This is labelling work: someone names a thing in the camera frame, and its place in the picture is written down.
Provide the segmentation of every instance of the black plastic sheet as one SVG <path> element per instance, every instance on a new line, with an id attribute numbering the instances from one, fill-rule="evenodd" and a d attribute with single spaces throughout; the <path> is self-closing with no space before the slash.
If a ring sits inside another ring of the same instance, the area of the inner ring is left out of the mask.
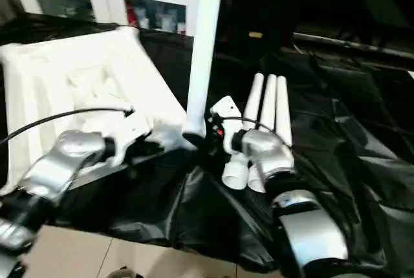
<path id="1" fill-rule="evenodd" d="M 0 43 L 115 26 L 29 16 L 0 30 Z M 142 31 L 140 40 L 185 107 L 191 39 Z M 414 277 L 410 75 L 265 50 L 234 53 L 216 48 L 208 107 L 230 91 L 243 110 L 256 72 L 286 76 L 296 167 L 345 232 L 350 259 Z M 196 251 L 256 272 L 275 270 L 278 240 L 271 236 L 272 215 L 264 196 L 224 187 L 223 167 L 221 154 L 170 152 L 71 192 L 54 223 Z M 134 180 L 131 171 L 137 174 Z"/>

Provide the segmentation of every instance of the tiled floor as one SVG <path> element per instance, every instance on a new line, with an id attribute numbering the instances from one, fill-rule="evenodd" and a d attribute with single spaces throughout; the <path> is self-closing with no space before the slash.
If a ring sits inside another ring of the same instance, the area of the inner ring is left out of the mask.
<path id="1" fill-rule="evenodd" d="M 48 226 L 25 261 L 25 278 L 106 278 L 123 266 L 145 278 L 236 278 L 236 272 L 237 278 L 281 278 L 236 271 L 235 264 L 169 248 Z"/>

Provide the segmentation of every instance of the black cable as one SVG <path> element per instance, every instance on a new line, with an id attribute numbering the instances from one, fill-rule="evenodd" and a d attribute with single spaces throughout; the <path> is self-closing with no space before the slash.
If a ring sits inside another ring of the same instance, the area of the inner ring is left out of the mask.
<path id="1" fill-rule="evenodd" d="M 263 124 L 263 123 L 261 123 L 261 122 L 259 122 L 259 121 L 256 121 L 256 120 L 253 120 L 253 119 L 251 119 L 251 118 L 245 118 L 245 117 L 242 117 L 242 116 L 225 116 L 225 117 L 221 117 L 220 116 L 220 119 L 222 120 L 222 121 L 225 121 L 225 120 L 239 120 L 239 121 L 244 121 L 244 122 L 250 122 L 250 123 L 254 123 L 254 124 L 257 124 L 258 126 L 261 126 L 261 127 L 263 127 L 263 128 L 265 128 L 265 129 L 267 129 L 268 131 L 270 131 L 271 133 L 274 133 L 278 138 L 279 138 L 279 140 L 281 141 L 281 143 L 282 144 L 284 144 L 285 146 L 287 146 L 288 148 L 291 148 L 291 146 L 290 145 L 288 145 L 283 139 L 282 139 L 282 137 L 280 137 L 280 135 L 278 135 L 277 134 L 277 132 L 276 132 L 276 130 L 275 129 L 271 129 L 270 127 L 267 127 L 265 124 Z"/>
<path id="2" fill-rule="evenodd" d="M 55 114 L 55 115 L 52 115 L 52 116 L 48 116 L 47 118 L 42 118 L 42 119 L 40 119 L 36 122 L 30 123 L 26 126 L 23 126 L 22 128 L 14 131 L 10 135 L 8 135 L 6 138 L 0 140 L 0 145 L 3 145 L 5 143 L 7 143 L 8 141 L 13 139 L 14 137 L 18 136 L 19 134 L 27 131 L 30 128 L 38 126 L 40 124 L 55 120 L 57 118 L 63 118 L 64 116 L 69 116 L 69 115 L 83 113 L 83 112 L 93 112 L 93 111 L 118 111 L 118 112 L 124 112 L 125 116 L 129 116 L 130 114 L 133 113 L 133 110 L 125 110 L 125 109 L 120 109 L 120 108 L 87 108 L 87 109 L 78 109 L 78 110 L 73 110 L 73 111 L 69 111 L 69 112 L 63 112 L 63 113 Z"/>
<path id="3" fill-rule="evenodd" d="M 238 121 L 254 123 L 254 124 L 257 124 L 258 126 L 261 126 L 265 129 L 267 129 L 268 131 L 271 131 L 272 133 L 276 133 L 274 129 L 271 129 L 270 127 L 267 127 L 265 124 L 262 124 L 259 121 L 253 120 L 251 118 L 244 118 L 242 116 L 225 116 L 225 117 L 220 117 L 220 118 L 223 121 L 225 121 L 225 120 L 238 120 Z"/>

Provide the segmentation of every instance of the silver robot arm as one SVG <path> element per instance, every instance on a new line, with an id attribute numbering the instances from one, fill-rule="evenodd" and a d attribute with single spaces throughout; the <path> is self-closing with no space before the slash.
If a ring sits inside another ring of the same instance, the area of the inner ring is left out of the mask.
<path id="1" fill-rule="evenodd" d="M 65 192 L 84 167 L 114 156 L 114 141 L 99 133 L 66 131 L 19 181 L 0 207 L 0 278 L 25 272 L 19 256 L 34 244 Z"/>
<path id="2" fill-rule="evenodd" d="M 343 233 L 296 174 L 293 154 L 278 135 L 253 129 L 239 131 L 232 148 L 256 164 L 265 183 L 285 277 L 306 277 L 307 268 L 315 268 L 317 262 L 348 258 Z"/>

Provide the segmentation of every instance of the white pvc pipe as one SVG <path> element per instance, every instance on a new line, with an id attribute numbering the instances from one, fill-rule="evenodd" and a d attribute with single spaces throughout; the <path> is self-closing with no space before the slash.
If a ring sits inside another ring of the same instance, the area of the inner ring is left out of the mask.
<path id="1" fill-rule="evenodd" d="M 260 122 L 271 129 L 275 128 L 276 83 L 276 76 L 274 74 L 269 75 L 266 82 L 265 97 L 263 98 L 263 106 L 261 108 L 260 116 Z M 268 131 L 263 127 L 260 127 L 259 130 Z"/>
<path id="2" fill-rule="evenodd" d="M 276 83 L 277 78 L 274 74 L 271 74 L 267 78 L 265 96 L 263 97 L 263 106 L 261 108 L 260 122 L 266 125 L 269 128 L 274 128 L 275 125 L 275 115 L 276 115 Z M 267 131 L 267 129 L 260 127 L 262 131 Z M 253 165 L 248 170 L 248 180 L 247 185 L 253 191 L 258 193 L 264 193 L 265 187 L 263 185 L 263 180 L 260 177 L 259 171 L 257 170 L 256 165 Z"/>
<path id="3" fill-rule="evenodd" d="M 212 67 L 215 33 L 220 0 L 199 0 L 195 30 L 190 87 L 188 89 L 187 120 L 184 133 L 206 136 L 204 112 Z"/>
<path id="4" fill-rule="evenodd" d="M 250 90 L 250 94 L 247 99 L 245 112 L 243 114 L 245 118 L 250 118 L 252 120 L 257 119 L 257 115 L 259 114 L 261 90 L 263 87 L 264 80 L 265 80 L 265 77 L 262 75 L 262 73 L 255 74 L 252 88 Z M 255 127 L 256 127 L 255 123 L 246 122 L 246 121 L 243 122 L 244 129 L 252 129 Z"/>
<path id="5" fill-rule="evenodd" d="M 243 153 L 232 155 L 225 165 L 221 180 L 230 189 L 244 189 L 248 179 L 248 158 Z"/>
<path id="6" fill-rule="evenodd" d="M 276 132 L 287 145 L 292 145 L 289 97 L 287 94 L 287 82 L 284 76 L 278 77 L 278 89 L 276 98 Z"/>

